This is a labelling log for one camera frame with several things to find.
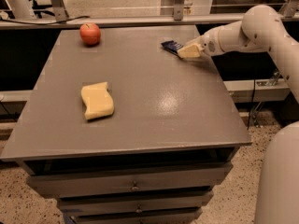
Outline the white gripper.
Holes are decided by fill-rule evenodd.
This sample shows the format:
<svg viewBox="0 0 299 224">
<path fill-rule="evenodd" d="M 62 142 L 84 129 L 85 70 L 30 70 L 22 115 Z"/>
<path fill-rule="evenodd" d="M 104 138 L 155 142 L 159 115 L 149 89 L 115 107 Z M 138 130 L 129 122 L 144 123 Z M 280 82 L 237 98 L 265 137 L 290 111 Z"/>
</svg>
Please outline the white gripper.
<svg viewBox="0 0 299 224">
<path fill-rule="evenodd" d="M 178 50 L 178 56 L 182 59 L 199 58 L 202 52 L 209 56 L 222 55 L 223 50 L 219 41 L 219 31 L 220 28 L 212 28 L 195 39 L 188 41 L 188 46 Z"/>
</svg>

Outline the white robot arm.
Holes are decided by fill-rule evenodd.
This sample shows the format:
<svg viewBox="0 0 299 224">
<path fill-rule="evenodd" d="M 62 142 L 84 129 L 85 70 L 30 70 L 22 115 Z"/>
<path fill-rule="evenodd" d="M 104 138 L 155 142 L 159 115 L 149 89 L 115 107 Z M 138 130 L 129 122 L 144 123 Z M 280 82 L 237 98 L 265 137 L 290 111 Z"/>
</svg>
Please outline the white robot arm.
<svg viewBox="0 0 299 224">
<path fill-rule="evenodd" d="M 271 7 L 250 8 L 241 21 L 213 28 L 178 50 L 181 58 L 230 51 L 267 52 L 299 102 L 299 43 Z M 260 174 L 254 224 L 299 224 L 299 122 L 268 145 Z"/>
</svg>

